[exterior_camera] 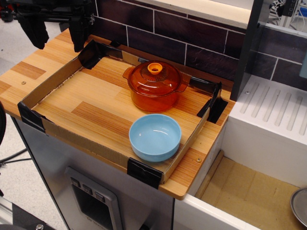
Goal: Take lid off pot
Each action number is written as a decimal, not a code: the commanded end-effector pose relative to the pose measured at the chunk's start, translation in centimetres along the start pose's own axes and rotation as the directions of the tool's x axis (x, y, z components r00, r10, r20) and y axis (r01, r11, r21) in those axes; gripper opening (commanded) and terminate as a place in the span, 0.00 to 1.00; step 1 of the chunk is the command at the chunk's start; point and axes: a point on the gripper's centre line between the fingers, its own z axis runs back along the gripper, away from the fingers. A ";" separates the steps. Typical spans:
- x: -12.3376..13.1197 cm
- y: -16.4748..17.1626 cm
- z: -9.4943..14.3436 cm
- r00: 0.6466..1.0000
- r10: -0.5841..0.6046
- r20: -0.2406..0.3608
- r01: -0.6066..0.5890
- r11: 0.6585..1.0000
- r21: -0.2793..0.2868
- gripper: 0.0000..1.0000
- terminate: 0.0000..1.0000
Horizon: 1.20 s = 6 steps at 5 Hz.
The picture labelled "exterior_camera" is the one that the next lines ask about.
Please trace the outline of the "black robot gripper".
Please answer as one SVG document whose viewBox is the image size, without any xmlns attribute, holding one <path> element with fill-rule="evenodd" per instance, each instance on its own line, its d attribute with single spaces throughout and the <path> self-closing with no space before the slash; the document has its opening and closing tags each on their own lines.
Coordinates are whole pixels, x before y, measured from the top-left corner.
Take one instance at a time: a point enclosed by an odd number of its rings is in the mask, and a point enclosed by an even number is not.
<svg viewBox="0 0 307 230">
<path fill-rule="evenodd" d="M 69 23 L 74 51 L 80 52 L 94 23 L 90 0 L 7 0 L 32 44 L 44 49 L 49 40 L 45 22 Z"/>
</svg>

